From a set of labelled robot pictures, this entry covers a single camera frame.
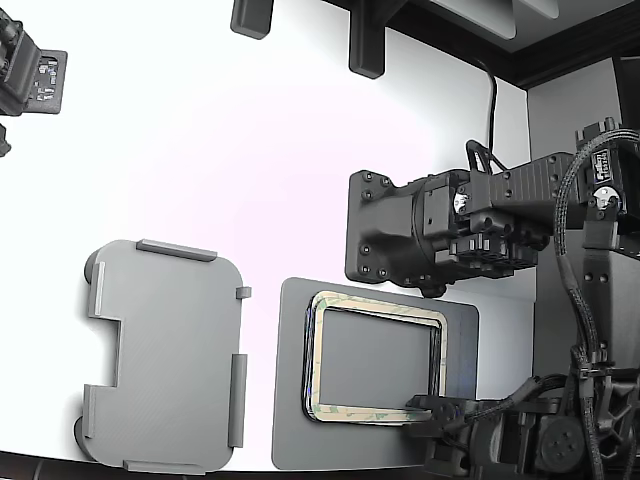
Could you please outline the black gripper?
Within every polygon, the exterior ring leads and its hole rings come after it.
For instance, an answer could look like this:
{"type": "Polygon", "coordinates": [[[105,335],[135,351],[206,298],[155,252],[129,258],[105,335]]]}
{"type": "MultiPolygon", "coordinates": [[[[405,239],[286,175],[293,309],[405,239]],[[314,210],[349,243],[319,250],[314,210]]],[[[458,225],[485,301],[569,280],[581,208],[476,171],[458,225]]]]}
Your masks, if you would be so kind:
{"type": "Polygon", "coordinates": [[[442,441],[458,450],[469,450],[474,416],[480,409],[477,400],[416,394],[405,404],[407,408],[429,408],[431,419],[408,425],[412,438],[442,441]]]}

